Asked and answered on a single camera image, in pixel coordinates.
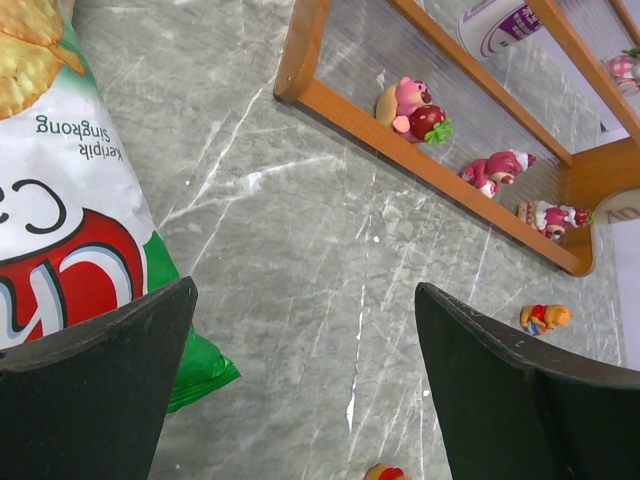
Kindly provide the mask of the orange bear toy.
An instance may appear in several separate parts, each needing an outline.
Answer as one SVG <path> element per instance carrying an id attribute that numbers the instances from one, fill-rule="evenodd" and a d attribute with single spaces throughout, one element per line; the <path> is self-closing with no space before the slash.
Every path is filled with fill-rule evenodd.
<path id="1" fill-rule="evenodd" d="M 411 480 L 411 477 L 402 468 L 378 463 L 367 471 L 364 480 Z"/>
<path id="2" fill-rule="evenodd" d="M 534 337 L 540 337 L 558 327 L 566 326 L 574 313 L 561 304 L 527 305 L 520 312 L 521 328 Z"/>

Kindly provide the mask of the pink bear strawberry hat toy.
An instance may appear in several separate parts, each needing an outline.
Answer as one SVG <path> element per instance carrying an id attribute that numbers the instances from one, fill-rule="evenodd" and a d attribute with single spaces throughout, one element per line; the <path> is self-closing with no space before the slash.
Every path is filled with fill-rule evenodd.
<path id="1" fill-rule="evenodd" d="M 460 177 L 486 197 L 493 198 L 502 184 L 513 184 L 515 177 L 536 160 L 533 154 L 519 150 L 499 151 L 488 158 L 474 160 L 460 172 Z"/>

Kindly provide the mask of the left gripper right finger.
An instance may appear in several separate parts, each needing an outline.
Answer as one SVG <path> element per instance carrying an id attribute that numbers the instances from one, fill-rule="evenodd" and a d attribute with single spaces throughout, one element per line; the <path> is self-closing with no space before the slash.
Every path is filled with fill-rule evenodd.
<path id="1" fill-rule="evenodd" d="M 639 374 L 490 318 L 430 283 L 420 347 L 455 479 L 636 479 Z"/>

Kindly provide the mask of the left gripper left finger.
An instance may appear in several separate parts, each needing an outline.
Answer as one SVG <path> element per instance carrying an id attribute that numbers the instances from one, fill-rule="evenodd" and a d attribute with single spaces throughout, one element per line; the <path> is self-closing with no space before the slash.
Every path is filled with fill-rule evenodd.
<path id="1" fill-rule="evenodd" d="M 186 277 L 2 350 L 2 478 L 147 478 L 197 296 Z"/>

